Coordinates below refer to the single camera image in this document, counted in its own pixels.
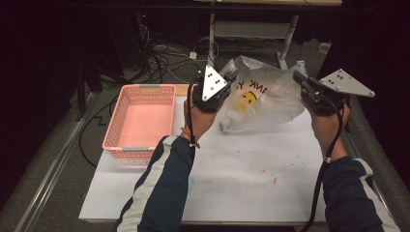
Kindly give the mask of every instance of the table leg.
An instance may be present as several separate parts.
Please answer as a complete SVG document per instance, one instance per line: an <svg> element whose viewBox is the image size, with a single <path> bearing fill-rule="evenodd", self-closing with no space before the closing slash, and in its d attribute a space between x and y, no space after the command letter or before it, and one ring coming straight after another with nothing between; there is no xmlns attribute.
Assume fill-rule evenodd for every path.
<svg viewBox="0 0 410 232"><path fill-rule="evenodd" d="M215 14L211 14L209 22L209 52L208 52L208 65L214 67L215 54L214 54L214 38L215 38Z"/></svg>
<svg viewBox="0 0 410 232"><path fill-rule="evenodd" d="M287 50L289 49L290 43L292 42L292 37L293 37L293 33L295 32L296 23L298 22L298 18L299 18L298 15L294 15L292 17L292 21L289 25L289 28L286 34L286 39L284 41L283 52L278 52L277 54L278 62L279 62L279 66L281 70L287 70L285 58L286 58Z"/></svg>

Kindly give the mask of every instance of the floor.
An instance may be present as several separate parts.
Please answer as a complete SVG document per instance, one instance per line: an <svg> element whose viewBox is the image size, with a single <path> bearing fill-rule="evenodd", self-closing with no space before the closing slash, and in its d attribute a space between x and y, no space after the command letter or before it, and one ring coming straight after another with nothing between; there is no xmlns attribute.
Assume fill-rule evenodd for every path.
<svg viewBox="0 0 410 232"><path fill-rule="evenodd" d="M318 52L320 42L313 40L308 43L291 44L287 56L287 64L292 67L298 60L305 60L307 72L316 76L326 55ZM173 63L184 61L190 49L177 43L161 44L157 50L168 46L166 56ZM265 62L277 67L275 53L281 50L282 41L252 41L243 44L241 55ZM198 60L207 57L204 50L197 49ZM220 69L232 57L238 55L237 48L220 46L220 54L216 62ZM184 83L196 75L197 67L204 70L206 62L185 62L179 66L168 66L168 72L162 77L163 83ZM125 69L125 76L132 76L132 68ZM148 80L145 75L137 81ZM102 152L102 141L109 123L109 111L99 112L119 93L120 85L102 77L101 93L89 93L87 111L79 122L76 98L72 98L72 110L48 136L39 152L34 157L25 175L16 187L13 195L0 213L0 231L111 231L112 223L90 223L78 219L82 202L92 181L95 168L90 165L82 153L94 164L98 163ZM274 227L223 227L220 231L289 231ZM181 231L216 231L216 227L183 226ZM315 226L313 232L325 232L324 226Z"/></svg>

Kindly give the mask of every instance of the white paper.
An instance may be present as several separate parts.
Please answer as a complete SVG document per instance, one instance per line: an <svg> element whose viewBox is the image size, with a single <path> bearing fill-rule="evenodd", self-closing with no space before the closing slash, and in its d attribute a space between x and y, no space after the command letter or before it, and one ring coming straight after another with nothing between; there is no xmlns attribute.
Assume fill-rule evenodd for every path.
<svg viewBox="0 0 410 232"><path fill-rule="evenodd" d="M176 98L173 134L184 125ZM216 123L201 137L183 221L307 221L321 152L305 111L270 133L225 134ZM130 199L143 167L118 165L102 153L79 218L113 220ZM319 196L316 221L325 221Z"/></svg>

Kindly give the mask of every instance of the hand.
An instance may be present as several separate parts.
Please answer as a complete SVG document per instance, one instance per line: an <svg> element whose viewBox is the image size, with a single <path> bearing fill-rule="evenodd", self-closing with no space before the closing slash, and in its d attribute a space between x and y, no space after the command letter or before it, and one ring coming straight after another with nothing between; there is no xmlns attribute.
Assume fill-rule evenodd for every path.
<svg viewBox="0 0 410 232"><path fill-rule="evenodd" d="M335 138L338 130L338 119L337 115L333 114L331 116L321 116L317 115L308 104L302 100L302 104L305 106L307 111L310 113L311 117L311 127L314 131L314 136L319 141L320 149L322 150L322 155L326 155L331 146L332 140ZM343 128L346 127L347 121L350 117L350 108L345 104L343 113ZM347 152L344 145L339 137L335 144L335 148L331 153L331 160L337 160L342 157L346 157Z"/></svg>
<svg viewBox="0 0 410 232"><path fill-rule="evenodd" d="M214 124L215 117L217 116L220 109L215 113L204 113L198 107L193 105L192 99L190 99L190 107L191 107L190 115L192 118L193 135L195 136L196 141L198 141L199 138ZM187 114L188 114L188 102L184 101L184 116L185 116L184 129L186 132L190 133L190 128L188 127L188 123L187 123ZM182 132L181 136L190 140L190 135L185 132Z"/></svg>

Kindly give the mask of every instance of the white stripe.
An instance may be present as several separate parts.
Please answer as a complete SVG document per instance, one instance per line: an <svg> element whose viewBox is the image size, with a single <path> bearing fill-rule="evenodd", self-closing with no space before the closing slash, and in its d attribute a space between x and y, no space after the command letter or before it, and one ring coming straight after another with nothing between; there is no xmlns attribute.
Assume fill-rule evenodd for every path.
<svg viewBox="0 0 410 232"><path fill-rule="evenodd" d="M387 212L384 205L380 202L376 193L374 193L374 191L371 189L371 187L366 182L366 178L373 175L373 170L371 170L370 166L368 166L368 164L364 160L362 159L353 159L353 160L358 161L365 168L366 175L362 176L360 180L362 182L367 198L373 201L374 207L376 208L376 214L379 216L379 218L383 222L382 224L383 230L386 232L387 231L389 232L390 231L400 231L398 227L395 225L395 223L393 222L392 218L389 216L389 213Z"/></svg>
<svg viewBox="0 0 410 232"><path fill-rule="evenodd" d="M145 179L144 183L133 193L133 203L130 208L124 213L123 221L118 226L117 231L136 231L138 224L141 222L142 213L144 212L147 201L150 198L155 185L160 179L166 160L168 160L169 158L171 152L171 144L176 138L177 136L170 135L163 141L162 156L152 165L151 171Z"/></svg>

